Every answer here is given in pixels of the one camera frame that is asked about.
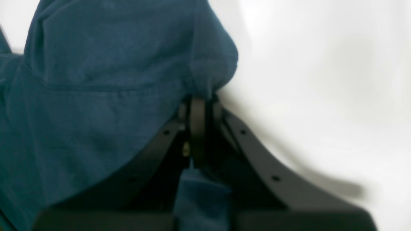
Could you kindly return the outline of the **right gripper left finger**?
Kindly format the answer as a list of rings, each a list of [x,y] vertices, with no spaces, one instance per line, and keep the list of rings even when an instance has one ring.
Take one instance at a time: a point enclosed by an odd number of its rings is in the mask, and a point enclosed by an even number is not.
[[[133,159],[105,180],[46,209],[35,231],[173,231],[182,171],[206,165],[207,102],[187,98]]]

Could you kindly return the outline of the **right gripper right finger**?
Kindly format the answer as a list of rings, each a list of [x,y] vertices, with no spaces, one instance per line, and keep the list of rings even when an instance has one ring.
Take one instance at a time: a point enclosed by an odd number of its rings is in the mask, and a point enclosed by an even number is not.
[[[232,189],[232,231],[375,231],[370,214],[276,159],[238,117],[210,103],[213,170]]]

